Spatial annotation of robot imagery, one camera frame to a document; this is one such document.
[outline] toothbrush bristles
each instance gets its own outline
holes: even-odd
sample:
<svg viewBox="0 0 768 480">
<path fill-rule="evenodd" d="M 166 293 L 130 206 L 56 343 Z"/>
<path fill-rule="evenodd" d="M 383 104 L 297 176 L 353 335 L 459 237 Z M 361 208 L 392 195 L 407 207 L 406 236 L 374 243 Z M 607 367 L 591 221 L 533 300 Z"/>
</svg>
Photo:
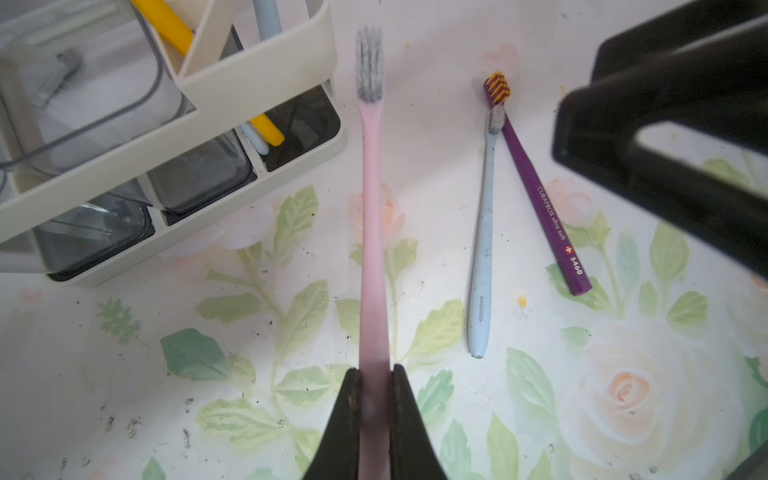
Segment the toothbrush bristles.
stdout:
<svg viewBox="0 0 768 480">
<path fill-rule="evenodd" d="M 382 31 L 363 27 L 357 31 L 357 97 L 367 104 L 382 99 L 384 92 L 384 55 Z"/>
<path fill-rule="evenodd" d="M 485 81 L 485 87 L 488 89 L 488 93 L 491 95 L 491 99 L 495 104 L 503 104 L 507 98 L 509 98 L 510 91 L 507 79 L 500 71 L 494 72 L 491 77 Z"/>
<path fill-rule="evenodd" d="M 491 109 L 491 119 L 488 121 L 488 132 L 494 135 L 498 135 L 498 132 L 502 131 L 504 127 L 504 120 L 507 117 L 507 113 L 504 111 L 503 104 L 496 104 Z"/>
</svg>

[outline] light blue toothbrush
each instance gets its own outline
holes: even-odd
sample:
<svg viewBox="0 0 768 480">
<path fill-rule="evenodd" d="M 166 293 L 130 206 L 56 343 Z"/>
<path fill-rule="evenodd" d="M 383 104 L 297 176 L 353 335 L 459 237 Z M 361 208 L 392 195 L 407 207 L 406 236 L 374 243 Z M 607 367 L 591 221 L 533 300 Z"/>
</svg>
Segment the light blue toothbrush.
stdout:
<svg viewBox="0 0 768 480">
<path fill-rule="evenodd" d="M 472 288 L 469 292 L 469 352 L 481 359 L 488 348 L 491 332 L 491 279 L 493 251 L 493 158 L 496 138 L 504 127 L 504 105 L 493 107 L 485 120 L 485 168 L 483 169 L 480 218 L 472 265 Z"/>
</svg>

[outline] black plastic object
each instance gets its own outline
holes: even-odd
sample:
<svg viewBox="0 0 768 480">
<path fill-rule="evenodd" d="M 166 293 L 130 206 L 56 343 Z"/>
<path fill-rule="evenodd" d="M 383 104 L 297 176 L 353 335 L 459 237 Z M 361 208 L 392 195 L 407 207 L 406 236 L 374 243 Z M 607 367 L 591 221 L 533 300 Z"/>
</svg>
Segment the black plastic object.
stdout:
<svg viewBox="0 0 768 480">
<path fill-rule="evenodd" d="M 304 480 L 357 479 L 360 399 L 360 371 L 349 369 Z M 389 464 L 392 480 L 448 480 L 432 451 L 406 370 L 401 365 L 395 365 L 392 371 Z"/>
<path fill-rule="evenodd" d="M 766 13 L 768 0 L 698 0 L 609 38 L 590 85 L 563 100 L 552 148 L 556 161 L 763 276 L 768 201 L 635 135 L 670 121 L 768 154 L 768 25 L 744 25 Z"/>
</svg>

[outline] plastic compartment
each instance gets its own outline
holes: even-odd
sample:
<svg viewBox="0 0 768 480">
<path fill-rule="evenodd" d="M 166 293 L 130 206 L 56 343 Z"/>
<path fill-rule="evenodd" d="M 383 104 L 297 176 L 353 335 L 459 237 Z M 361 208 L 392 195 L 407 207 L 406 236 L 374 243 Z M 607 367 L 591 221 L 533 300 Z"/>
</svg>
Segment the plastic compartment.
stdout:
<svg viewBox="0 0 768 480">
<path fill-rule="evenodd" d="M 282 167 L 306 152 L 334 138 L 341 128 L 339 115 L 326 92 L 317 86 L 266 113 L 286 140 L 271 147 L 262 161 L 267 171 Z"/>
<path fill-rule="evenodd" d="M 105 194 L 0 244 L 0 270 L 65 281 L 153 233 L 145 207 Z"/>
<path fill-rule="evenodd" d="M 0 25 L 0 167 L 53 177 L 190 110 L 129 2 L 48 4 Z"/>
<path fill-rule="evenodd" d="M 147 172 L 168 224 L 256 180 L 233 132 L 220 135 Z"/>
</svg>

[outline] rose print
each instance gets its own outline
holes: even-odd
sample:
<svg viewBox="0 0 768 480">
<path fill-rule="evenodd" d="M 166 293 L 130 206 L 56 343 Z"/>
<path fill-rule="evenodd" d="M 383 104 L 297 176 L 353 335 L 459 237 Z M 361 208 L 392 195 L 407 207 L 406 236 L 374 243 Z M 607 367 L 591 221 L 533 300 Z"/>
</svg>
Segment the rose print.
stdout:
<svg viewBox="0 0 768 480">
<path fill-rule="evenodd" d="M 509 81 L 520 74 L 520 55 L 510 44 L 502 44 L 497 51 L 484 53 L 482 63 L 488 76 L 500 71 Z"/>
<path fill-rule="evenodd" d="M 731 290 L 728 310 L 742 355 L 768 356 L 768 282 L 757 275 L 742 276 Z"/>
<path fill-rule="evenodd" d="M 743 411 L 705 347 L 661 321 L 609 323 L 591 335 L 560 402 L 574 479 L 721 478 Z"/>
<path fill-rule="evenodd" d="M 594 205 L 589 195 L 573 178 L 556 178 L 547 185 L 547 195 L 560 220 L 573 227 L 589 227 L 594 219 Z"/>
<path fill-rule="evenodd" d="M 384 233 L 384 244 L 390 245 L 400 240 L 402 228 L 406 225 L 406 215 L 400 210 L 397 200 L 392 195 L 392 191 L 385 184 L 382 184 L 382 199 L 384 206 L 382 210 L 382 230 Z M 355 226 L 356 242 L 362 242 L 362 194 L 355 195 L 349 199 L 349 218 Z"/>
<path fill-rule="evenodd" d="M 42 290 L 32 290 L 24 287 L 16 294 L 16 308 L 22 312 L 36 310 L 42 302 Z"/>
</svg>

